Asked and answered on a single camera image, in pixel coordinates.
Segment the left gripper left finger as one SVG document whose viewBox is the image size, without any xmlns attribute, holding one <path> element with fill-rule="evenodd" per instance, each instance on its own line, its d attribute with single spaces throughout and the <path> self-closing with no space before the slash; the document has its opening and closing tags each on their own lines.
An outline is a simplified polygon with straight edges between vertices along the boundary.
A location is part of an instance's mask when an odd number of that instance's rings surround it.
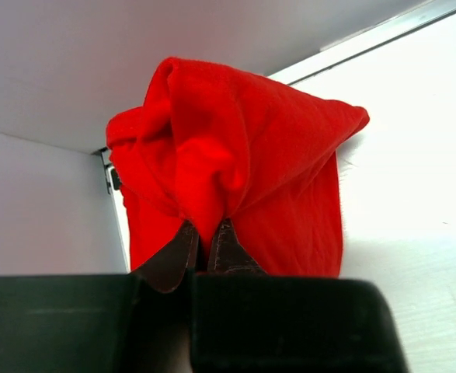
<svg viewBox="0 0 456 373">
<path fill-rule="evenodd" d="M 199 234 L 190 221 L 184 221 L 172 239 L 132 274 L 161 294 L 174 292 L 183 282 L 185 273 L 195 269 Z"/>
</svg>

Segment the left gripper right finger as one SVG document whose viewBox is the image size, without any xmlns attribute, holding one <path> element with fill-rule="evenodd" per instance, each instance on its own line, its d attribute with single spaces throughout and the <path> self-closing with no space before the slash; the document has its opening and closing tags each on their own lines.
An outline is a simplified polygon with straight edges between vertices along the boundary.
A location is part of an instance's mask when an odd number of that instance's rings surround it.
<svg viewBox="0 0 456 373">
<path fill-rule="evenodd" d="M 211 241 L 207 273 L 267 275 L 267 272 L 241 245 L 233 222 L 229 218 L 219 224 Z"/>
</svg>

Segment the red t shirt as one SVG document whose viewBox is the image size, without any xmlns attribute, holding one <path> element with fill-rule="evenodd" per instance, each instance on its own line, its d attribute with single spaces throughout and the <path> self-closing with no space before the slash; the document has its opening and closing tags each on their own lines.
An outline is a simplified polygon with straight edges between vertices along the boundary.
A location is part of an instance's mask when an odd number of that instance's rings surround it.
<svg viewBox="0 0 456 373">
<path fill-rule="evenodd" d="M 121 180 L 131 268 L 190 221 L 205 253 L 230 219 L 269 274 L 337 277 L 343 256 L 337 148 L 369 121 L 226 65 L 167 58 L 142 105 L 107 125 Z"/>
</svg>

